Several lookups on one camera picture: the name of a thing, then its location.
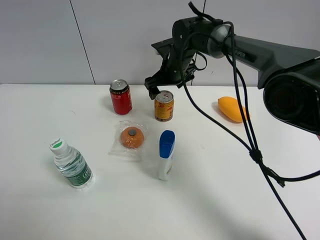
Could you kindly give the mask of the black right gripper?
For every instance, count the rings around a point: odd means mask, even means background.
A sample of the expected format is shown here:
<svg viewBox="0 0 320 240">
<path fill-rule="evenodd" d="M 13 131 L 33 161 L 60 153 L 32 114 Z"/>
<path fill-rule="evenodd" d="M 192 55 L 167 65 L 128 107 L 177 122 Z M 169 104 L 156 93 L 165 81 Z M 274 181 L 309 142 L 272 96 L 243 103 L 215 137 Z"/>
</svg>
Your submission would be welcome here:
<svg viewBox="0 0 320 240">
<path fill-rule="evenodd" d="M 186 49 L 183 52 L 182 63 L 179 62 L 180 51 L 173 44 L 172 39 L 162 40 L 151 45 L 162 57 L 160 69 L 151 77 L 144 81 L 145 87 L 151 100 L 155 100 L 160 94 L 160 86 L 183 86 L 181 75 L 185 82 L 192 81 L 195 76 L 195 64 L 192 62 L 196 51 Z"/>
</svg>

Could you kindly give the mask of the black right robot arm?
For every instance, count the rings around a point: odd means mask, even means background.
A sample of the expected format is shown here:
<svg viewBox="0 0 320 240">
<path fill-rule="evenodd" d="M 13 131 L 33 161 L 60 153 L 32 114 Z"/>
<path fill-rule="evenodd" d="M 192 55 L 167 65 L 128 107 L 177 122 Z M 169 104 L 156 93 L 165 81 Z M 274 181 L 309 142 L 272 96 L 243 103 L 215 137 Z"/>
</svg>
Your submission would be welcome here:
<svg viewBox="0 0 320 240">
<path fill-rule="evenodd" d="M 151 99 L 160 86 L 181 87 L 193 79 L 192 58 L 199 52 L 219 59 L 234 56 L 257 70 L 257 87 L 276 119 L 313 134 L 320 132 L 320 53 L 263 40 L 228 37 L 229 26 L 202 17 L 177 20 L 172 37 L 153 44 L 162 56 L 160 70 L 145 79 Z"/>
</svg>

